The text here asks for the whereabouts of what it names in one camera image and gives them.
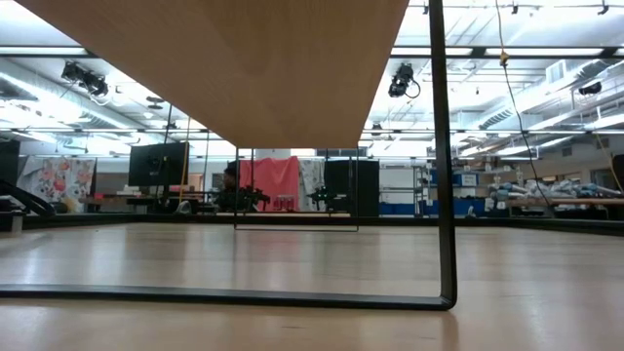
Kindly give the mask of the black aluminium table frame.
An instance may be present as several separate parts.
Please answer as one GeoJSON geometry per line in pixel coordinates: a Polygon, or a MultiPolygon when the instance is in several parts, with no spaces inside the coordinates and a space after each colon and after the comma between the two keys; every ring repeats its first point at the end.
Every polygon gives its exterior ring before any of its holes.
{"type": "MultiPolygon", "coordinates": [[[[181,214],[61,214],[50,217],[28,215],[23,219],[25,229],[107,225],[121,223],[200,223],[246,224],[266,226],[400,226],[436,227],[436,218],[407,217],[328,217],[328,216],[233,216],[181,214]]],[[[624,238],[624,221],[549,218],[457,218],[459,227],[505,227],[531,230],[585,233],[624,238]]]]}

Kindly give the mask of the cluttered background desk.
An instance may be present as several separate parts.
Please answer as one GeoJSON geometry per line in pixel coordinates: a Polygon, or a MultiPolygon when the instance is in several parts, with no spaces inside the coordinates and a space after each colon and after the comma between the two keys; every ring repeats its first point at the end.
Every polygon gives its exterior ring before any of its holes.
{"type": "Polygon", "coordinates": [[[215,214],[218,206],[211,202],[210,194],[190,192],[182,197],[174,192],[168,196],[113,195],[96,193],[79,199],[87,213],[174,213],[179,204],[187,202],[193,215],[215,214]]]}

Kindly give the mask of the background wooden workbench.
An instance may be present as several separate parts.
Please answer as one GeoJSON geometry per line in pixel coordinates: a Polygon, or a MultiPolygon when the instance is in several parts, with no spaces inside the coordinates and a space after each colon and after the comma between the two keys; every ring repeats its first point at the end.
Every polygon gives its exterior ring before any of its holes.
{"type": "Polygon", "coordinates": [[[505,204],[510,216],[624,220],[622,198],[525,198],[507,200],[505,204]]]}

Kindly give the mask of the tall black box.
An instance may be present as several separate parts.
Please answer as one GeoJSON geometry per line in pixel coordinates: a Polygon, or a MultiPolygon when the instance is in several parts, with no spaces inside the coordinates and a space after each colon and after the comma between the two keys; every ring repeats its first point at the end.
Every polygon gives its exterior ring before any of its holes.
{"type": "Polygon", "coordinates": [[[19,177],[20,142],[0,141],[0,196],[8,194],[19,177]]]}

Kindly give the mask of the metal rack with blue bins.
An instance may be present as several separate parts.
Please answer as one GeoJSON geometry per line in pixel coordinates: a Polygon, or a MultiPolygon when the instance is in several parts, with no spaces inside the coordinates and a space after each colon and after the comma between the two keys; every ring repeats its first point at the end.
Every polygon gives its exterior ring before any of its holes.
{"type": "MultiPolygon", "coordinates": [[[[451,176],[453,213],[457,217],[485,217],[494,207],[487,175],[459,170],[451,176]]],[[[413,171],[414,215],[437,217],[440,213],[439,180],[432,164],[413,171]]]]}

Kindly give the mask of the black computer monitor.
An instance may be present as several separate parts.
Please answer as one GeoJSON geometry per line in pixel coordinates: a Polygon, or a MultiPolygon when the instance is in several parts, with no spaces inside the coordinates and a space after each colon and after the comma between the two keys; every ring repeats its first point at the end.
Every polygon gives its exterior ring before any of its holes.
{"type": "Polygon", "coordinates": [[[130,154],[128,185],[153,187],[151,204],[160,213],[174,212],[181,202],[171,187],[188,184],[189,144],[187,142],[133,146],[130,154]]]}

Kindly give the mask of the person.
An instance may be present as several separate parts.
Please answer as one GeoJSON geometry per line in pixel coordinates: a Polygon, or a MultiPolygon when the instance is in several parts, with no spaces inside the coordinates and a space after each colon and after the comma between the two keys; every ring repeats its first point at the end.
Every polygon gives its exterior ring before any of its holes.
{"type": "Polygon", "coordinates": [[[243,190],[235,164],[228,165],[223,171],[223,186],[215,195],[214,203],[221,212],[234,213],[243,210],[243,190]]]}

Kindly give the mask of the wooden shelf with black legs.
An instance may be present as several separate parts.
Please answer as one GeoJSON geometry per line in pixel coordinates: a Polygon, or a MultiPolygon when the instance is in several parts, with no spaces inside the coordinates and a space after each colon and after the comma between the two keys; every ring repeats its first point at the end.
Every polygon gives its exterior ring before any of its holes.
{"type": "Polygon", "coordinates": [[[354,148],[410,0],[16,0],[242,148],[354,148]]]}

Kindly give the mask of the white patterned cloth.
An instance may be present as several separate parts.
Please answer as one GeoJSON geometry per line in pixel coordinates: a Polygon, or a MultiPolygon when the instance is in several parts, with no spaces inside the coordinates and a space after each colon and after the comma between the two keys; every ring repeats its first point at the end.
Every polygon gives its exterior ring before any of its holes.
{"type": "Polygon", "coordinates": [[[324,161],[299,160],[298,208],[301,212],[317,212],[316,205],[310,195],[325,184],[324,174],[324,161]]]}

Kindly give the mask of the red hanging cloth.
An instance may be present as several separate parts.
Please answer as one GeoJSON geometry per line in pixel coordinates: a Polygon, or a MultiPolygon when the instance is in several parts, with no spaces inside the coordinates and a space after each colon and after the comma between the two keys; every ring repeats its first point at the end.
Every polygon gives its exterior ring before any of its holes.
{"type": "Polygon", "coordinates": [[[278,212],[277,197],[293,195],[296,197],[298,211],[299,161],[295,156],[288,159],[264,158],[260,160],[242,160],[239,167],[239,184],[245,187],[253,183],[271,198],[265,212],[278,212]]]}

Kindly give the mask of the floral patterned cloth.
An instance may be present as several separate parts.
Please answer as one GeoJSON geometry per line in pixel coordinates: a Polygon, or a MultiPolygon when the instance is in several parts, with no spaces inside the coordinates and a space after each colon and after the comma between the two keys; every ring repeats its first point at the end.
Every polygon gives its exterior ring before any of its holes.
{"type": "Polygon", "coordinates": [[[48,203],[66,205],[71,214],[83,213],[96,165],[96,159],[27,157],[17,185],[48,203]]]}

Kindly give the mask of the blue storage bin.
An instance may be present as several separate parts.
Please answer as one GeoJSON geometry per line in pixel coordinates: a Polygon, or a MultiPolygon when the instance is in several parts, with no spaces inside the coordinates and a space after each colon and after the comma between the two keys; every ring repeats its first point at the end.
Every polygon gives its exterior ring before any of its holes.
{"type": "Polygon", "coordinates": [[[379,204],[380,215],[417,215],[416,204],[414,203],[385,203],[379,204]]]}

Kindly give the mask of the white and blue wrapped bundle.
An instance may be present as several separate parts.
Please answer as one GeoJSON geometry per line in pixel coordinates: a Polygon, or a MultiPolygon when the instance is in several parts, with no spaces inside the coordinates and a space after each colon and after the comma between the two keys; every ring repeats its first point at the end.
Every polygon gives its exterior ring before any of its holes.
{"type": "Polygon", "coordinates": [[[595,183],[580,183],[565,179],[552,184],[527,180],[522,185],[512,182],[491,183],[488,186],[491,193],[498,198],[527,199],[584,199],[584,198],[624,198],[619,190],[609,189],[595,183]]]}

